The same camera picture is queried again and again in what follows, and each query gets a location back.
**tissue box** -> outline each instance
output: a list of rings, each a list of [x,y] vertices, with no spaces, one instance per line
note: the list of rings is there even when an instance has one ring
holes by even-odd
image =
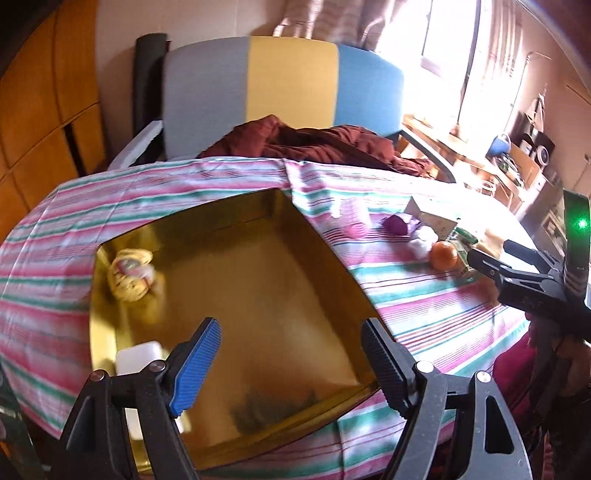
[[[423,197],[410,197],[404,213],[410,213],[430,226],[439,240],[445,240],[460,220],[454,214],[446,212],[441,203]]]

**pink and green striped cloth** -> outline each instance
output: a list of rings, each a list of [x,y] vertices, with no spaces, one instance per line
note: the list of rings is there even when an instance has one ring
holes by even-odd
[[[414,260],[405,242],[380,226],[411,195],[422,195],[484,225],[500,222],[508,236],[532,247],[517,220],[490,197],[387,171],[290,160],[158,163],[62,184],[0,247],[0,359],[26,414],[58,436],[90,373],[89,290],[100,243],[178,210],[268,188],[291,196],[417,359],[472,375],[490,369],[525,333],[523,313],[492,307],[478,283]],[[364,239],[345,237],[330,221],[334,199],[348,196],[363,196],[369,206],[374,227]],[[318,432],[206,475],[360,478],[386,466],[403,427],[379,392]]]

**golden tray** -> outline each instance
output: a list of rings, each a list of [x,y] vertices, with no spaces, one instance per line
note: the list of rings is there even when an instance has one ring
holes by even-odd
[[[159,288],[117,302],[106,271],[123,248],[145,248]],[[378,312],[322,237],[280,190],[189,208],[102,244],[90,301],[94,369],[157,340],[165,351],[206,316],[222,344],[181,435],[198,470],[293,442],[374,393],[361,324]],[[140,471],[150,468],[132,440]]]

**red fabric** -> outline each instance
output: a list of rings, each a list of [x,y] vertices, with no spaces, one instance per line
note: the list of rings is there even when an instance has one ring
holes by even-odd
[[[492,369],[492,378],[503,394],[517,426],[524,425],[532,413],[530,396],[524,395],[534,371],[535,348],[528,346],[529,341],[530,333],[527,332],[497,357]]]
[[[415,177],[428,177],[431,167],[429,160],[401,158],[391,140],[363,127],[341,125],[322,130],[296,130],[275,115],[234,127],[197,158],[225,156],[289,158],[393,170]]]

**chair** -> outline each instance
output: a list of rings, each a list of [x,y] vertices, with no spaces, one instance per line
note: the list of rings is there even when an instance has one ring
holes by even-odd
[[[375,53],[284,37],[221,38],[164,56],[162,118],[147,124],[115,157],[130,166],[163,133],[168,160],[195,158],[234,126],[274,113],[293,128],[351,124],[429,158],[444,181],[451,165],[402,125],[404,75]]]

